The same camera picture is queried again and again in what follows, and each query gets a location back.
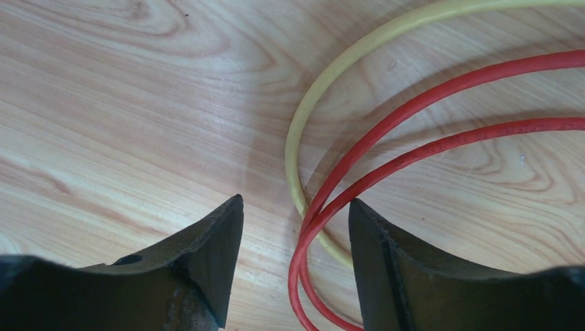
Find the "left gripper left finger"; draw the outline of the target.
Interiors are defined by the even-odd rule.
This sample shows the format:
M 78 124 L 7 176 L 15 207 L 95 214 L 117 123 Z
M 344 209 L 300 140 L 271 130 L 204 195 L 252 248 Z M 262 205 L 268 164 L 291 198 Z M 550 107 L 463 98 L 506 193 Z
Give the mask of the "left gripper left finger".
M 183 230 L 114 263 L 73 268 L 1 257 L 2 330 L 220 330 L 244 224 L 235 195 Z

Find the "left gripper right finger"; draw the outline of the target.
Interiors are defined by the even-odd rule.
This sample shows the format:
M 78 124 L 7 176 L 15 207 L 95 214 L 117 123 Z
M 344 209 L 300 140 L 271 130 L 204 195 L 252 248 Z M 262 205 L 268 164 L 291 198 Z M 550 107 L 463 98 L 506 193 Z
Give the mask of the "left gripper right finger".
M 462 259 L 359 199 L 348 215 L 366 330 L 583 330 L 584 267 L 517 274 Z

